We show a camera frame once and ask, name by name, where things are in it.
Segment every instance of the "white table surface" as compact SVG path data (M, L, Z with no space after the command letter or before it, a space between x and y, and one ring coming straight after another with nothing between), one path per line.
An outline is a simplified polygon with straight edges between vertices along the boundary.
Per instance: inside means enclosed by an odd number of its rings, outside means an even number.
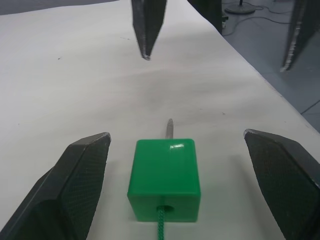
M0 16L0 227L68 144L112 142L88 240L155 240L127 190L136 141L196 144L197 223L167 240L283 240L260 192L243 132L283 135L320 159L319 134L186 0L169 0L151 61L140 57L127 0Z

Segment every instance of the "textured gripper pad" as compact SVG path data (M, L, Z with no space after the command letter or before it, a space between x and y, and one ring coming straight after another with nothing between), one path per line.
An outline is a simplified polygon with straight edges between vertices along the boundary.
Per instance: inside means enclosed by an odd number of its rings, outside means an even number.
M285 239L315 239L320 227L318 162L298 142L279 135L248 129L244 139L261 192Z
M86 148L61 194L77 240L87 238L100 198L108 155L105 144L99 138Z

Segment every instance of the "metal rod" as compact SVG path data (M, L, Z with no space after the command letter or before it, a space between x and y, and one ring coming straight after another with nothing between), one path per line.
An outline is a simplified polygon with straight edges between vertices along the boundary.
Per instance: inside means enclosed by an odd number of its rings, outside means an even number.
M166 125L165 138L166 139L174 138L174 121L172 120L172 118L169 119L168 124Z

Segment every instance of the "green cord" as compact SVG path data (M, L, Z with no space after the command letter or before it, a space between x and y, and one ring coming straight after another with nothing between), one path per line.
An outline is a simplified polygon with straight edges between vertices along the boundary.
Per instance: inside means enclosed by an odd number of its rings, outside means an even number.
M158 240L164 240L164 228L165 228L165 207L159 206L158 211Z

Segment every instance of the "green plastic cube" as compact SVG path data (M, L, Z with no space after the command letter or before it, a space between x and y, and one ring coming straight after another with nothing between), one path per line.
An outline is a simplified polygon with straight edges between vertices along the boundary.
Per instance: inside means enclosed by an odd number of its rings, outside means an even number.
M192 139L149 139L136 143L127 197L138 221L195 222L201 191Z

